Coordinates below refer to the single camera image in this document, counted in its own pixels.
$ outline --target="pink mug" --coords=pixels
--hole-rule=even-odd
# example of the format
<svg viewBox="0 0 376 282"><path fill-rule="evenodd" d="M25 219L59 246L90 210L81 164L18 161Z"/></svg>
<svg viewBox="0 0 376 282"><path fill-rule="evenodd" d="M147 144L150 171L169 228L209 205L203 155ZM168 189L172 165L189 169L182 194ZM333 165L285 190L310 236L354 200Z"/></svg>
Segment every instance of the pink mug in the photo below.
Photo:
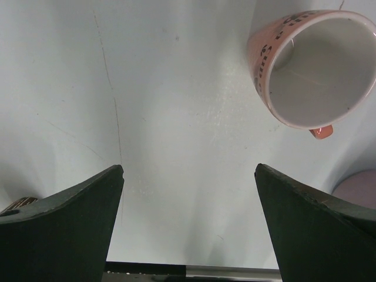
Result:
<svg viewBox="0 0 376 282"><path fill-rule="evenodd" d="M376 26L354 12L307 11L276 20L248 40L258 95L282 123L323 139L376 80Z"/></svg>

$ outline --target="white tabletop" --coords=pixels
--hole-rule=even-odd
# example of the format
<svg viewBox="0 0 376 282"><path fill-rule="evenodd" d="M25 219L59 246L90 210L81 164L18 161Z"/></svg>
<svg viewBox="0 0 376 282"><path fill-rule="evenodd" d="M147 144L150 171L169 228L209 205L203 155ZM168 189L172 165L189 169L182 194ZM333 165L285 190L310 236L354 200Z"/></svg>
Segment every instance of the white tabletop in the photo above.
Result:
<svg viewBox="0 0 376 282"><path fill-rule="evenodd" d="M246 40L251 27L341 3L1 1L0 207L121 163L108 260L277 268L256 165L327 192L375 168L376 93L315 140L264 107ZM343 10L376 21L373 0Z"/></svg>

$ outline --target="mug handle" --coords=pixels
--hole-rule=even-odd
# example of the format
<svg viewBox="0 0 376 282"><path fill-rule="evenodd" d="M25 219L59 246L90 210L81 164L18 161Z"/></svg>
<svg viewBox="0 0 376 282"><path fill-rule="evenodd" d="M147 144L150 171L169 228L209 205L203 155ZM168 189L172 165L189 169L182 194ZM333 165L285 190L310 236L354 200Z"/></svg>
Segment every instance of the mug handle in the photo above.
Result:
<svg viewBox="0 0 376 282"><path fill-rule="evenodd" d="M311 129L310 132L316 139L324 139L329 137L333 133L333 127L331 125L321 127L318 129Z"/></svg>

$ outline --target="mug rim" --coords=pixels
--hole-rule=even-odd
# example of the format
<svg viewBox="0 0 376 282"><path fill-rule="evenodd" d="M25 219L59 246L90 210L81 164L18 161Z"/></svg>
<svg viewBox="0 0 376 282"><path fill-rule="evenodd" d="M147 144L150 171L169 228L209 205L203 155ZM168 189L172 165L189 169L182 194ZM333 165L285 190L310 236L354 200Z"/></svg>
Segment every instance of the mug rim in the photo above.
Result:
<svg viewBox="0 0 376 282"><path fill-rule="evenodd" d="M295 125L291 122L288 122L287 120L285 120L285 118L283 118L276 111L275 107L273 106L273 103L271 102L270 91L269 91L271 72L273 71L273 67L274 67L274 64L276 63L277 58L280 56L282 50L287 46L287 44L289 44L290 41L293 38L295 38L300 32L302 32L303 30L309 28L310 26L312 26L314 24L325 21L327 19L342 19L342 18L350 18L350 19L352 19L356 22L364 24L367 27L367 29L370 32L373 33L374 38L375 38L375 43L376 43L376 25L370 19L368 19L367 17L365 17L365 16L363 16L359 13L356 13L356 12L332 10L332 12L330 12L330 13L319 15L318 17L316 17L316 18L306 22L305 24L299 26L299 28L297 28L295 31L293 31L291 34L289 34L289 36L287 36L283 40L281 45L277 48L277 50L276 50L276 52L275 52L275 54L274 54L274 56L271 60L270 67L268 68L267 73L266 73L264 98L265 98L265 102L266 102L267 107L269 108L270 112L273 114L273 116L275 118L277 118L283 124L285 124L289 127L297 128L297 129L308 129L308 130L332 125L333 123L338 122L339 120L341 120L345 116L347 116L349 113L351 113L353 110L355 110L360 105L360 103L370 94L372 88L374 87L375 82L376 82L376 72L375 72L375 75L374 75L370 85L368 86L367 90L364 92L362 97L355 103L355 105L353 107L351 107L347 112L343 113L342 115L339 115L337 118L333 119L332 121L327 122L327 123L322 123L322 124L319 124L319 125L314 126L314 127L312 127L312 126L300 126L300 125Z"/></svg>

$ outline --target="pink round object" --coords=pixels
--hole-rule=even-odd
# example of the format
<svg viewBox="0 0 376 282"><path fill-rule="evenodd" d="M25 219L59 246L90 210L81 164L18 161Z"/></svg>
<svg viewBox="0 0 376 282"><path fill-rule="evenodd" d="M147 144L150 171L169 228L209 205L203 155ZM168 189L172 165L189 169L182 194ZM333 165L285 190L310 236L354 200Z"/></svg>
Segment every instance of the pink round object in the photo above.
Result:
<svg viewBox="0 0 376 282"><path fill-rule="evenodd" d="M376 170L366 170L346 178L335 188L333 196L376 209Z"/></svg>

